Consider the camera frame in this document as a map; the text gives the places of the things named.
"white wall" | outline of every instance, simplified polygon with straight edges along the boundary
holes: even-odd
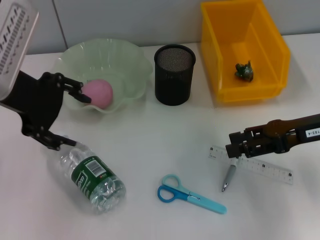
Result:
[[[99,37],[125,39],[139,46],[201,39],[203,0],[31,1],[40,10],[40,19],[29,53],[66,49],[52,1],[68,47]],[[283,35],[320,32],[320,0],[263,1]]]
[[[39,19],[30,42],[28,54],[64,52],[67,48],[52,0],[29,1],[39,10]]]

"white tabletop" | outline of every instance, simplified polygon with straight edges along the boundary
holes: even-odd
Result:
[[[191,97],[181,106],[159,103],[152,78],[144,98],[113,114],[62,107],[51,130],[87,144],[126,185],[125,201],[99,216],[91,214],[73,182],[57,177],[48,151],[21,134],[19,115],[1,107],[0,239],[318,240],[320,142],[260,157],[292,169],[293,185],[238,170],[221,193],[228,166],[208,158],[210,146],[228,144],[230,133],[319,113],[320,34],[284,38],[292,55],[288,85],[264,103],[214,105],[199,45],[191,43],[186,46],[197,61]],[[143,48],[153,64],[158,48]],[[27,56],[22,70],[39,78],[59,56]],[[169,173],[177,174],[190,190],[224,204],[227,214],[182,200],[161,202],[157,188]]]

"clear plastic ruler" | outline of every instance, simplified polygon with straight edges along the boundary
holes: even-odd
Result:
[[[238,160],[236,158],[229,158],[225,148],[215,145],[210,148],[209,157],[226,164],[232,164],[236,161],[236,167],[239,169],[249,170],[286,184],[293,184],[294,181],[294,174],[290,169],[273,165],[254,157],[247,158],[246,156],[241,156]]]

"pen tip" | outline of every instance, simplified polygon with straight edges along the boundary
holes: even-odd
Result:
[[[227,186],[228,186],[228,183],[225,183],[225,184],[223,185],[223,187],[222,187],[222,192],[224,192],[224,191],[226,190]]]

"green bottle label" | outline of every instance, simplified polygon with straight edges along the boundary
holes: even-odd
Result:
[[[91,156],[79,163],[71,174],[71,180],[90,199],[96,186],[115,174],[97,156]]]

